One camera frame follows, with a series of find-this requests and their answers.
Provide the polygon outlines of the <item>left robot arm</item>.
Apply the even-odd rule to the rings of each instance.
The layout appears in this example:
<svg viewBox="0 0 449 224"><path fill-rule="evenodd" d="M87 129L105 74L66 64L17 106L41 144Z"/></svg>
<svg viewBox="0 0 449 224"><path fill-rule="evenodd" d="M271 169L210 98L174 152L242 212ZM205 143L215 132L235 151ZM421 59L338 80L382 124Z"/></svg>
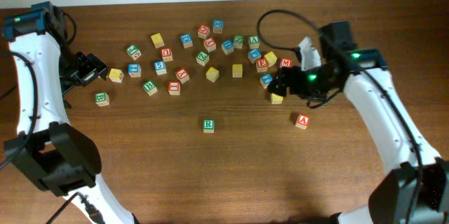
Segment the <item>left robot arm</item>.
<svg viewBox="0 0 449 224"><path fill-rule="evenodd" d="M49 1L4 19L2 35L14 57L20 98L18 135L4 143L4 164L12 163L40 191L75 205L91 223L136 223L102 177L95 143L66 113L64 94L108 73L93 54L71 52L70 19Z"/></svg>

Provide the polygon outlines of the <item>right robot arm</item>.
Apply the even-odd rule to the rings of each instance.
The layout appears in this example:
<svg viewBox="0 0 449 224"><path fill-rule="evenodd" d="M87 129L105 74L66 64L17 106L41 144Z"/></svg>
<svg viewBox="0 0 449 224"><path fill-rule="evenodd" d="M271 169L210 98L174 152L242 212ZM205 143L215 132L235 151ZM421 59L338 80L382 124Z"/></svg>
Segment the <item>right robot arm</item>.
<svg viewBox="0 0 449 224"><path fill-rule="evenodd" d="M327 102L342 92L361 115L379 152L385 177L368 204L336 213L332 223L447 223L448 162L417 129L394 88L388 65L377 49L359 49L348 22L319 30L321 57L303 45L301 66L282 67L270 93Z"/></svg>

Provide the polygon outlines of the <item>green R block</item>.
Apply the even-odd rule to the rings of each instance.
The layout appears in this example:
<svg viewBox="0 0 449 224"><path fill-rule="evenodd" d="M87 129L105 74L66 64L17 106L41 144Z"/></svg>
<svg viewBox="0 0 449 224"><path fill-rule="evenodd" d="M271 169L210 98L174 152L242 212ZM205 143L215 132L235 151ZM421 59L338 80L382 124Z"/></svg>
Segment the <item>green R block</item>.
<svg viewBox="0 0 449 224"><path fill-rule="evenodd" d="M214 133L215 132L215 120L214 119L204 119L203 120L203 132L204 133Z"/></svg>

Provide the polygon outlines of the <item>yellow S block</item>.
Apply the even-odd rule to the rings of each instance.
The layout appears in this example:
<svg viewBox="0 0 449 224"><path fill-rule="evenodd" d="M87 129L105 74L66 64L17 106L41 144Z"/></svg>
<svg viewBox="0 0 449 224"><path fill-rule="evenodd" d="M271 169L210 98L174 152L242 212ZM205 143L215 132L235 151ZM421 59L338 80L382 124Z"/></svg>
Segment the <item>yellow S block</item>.
<svg viewBox="0 0 449 224"><path fill-rule="evenodd" d="M233 64L232 65L232 77L233 78L241 78L243 76L243 65L242 64Z"/></svg>
<svg viewBox="0 0 449 224"><path fill-rule="evenodd" d="M275 93L272 93L270 95L271 104L278 105L283 102L283 96L276 95Z"/></svg>

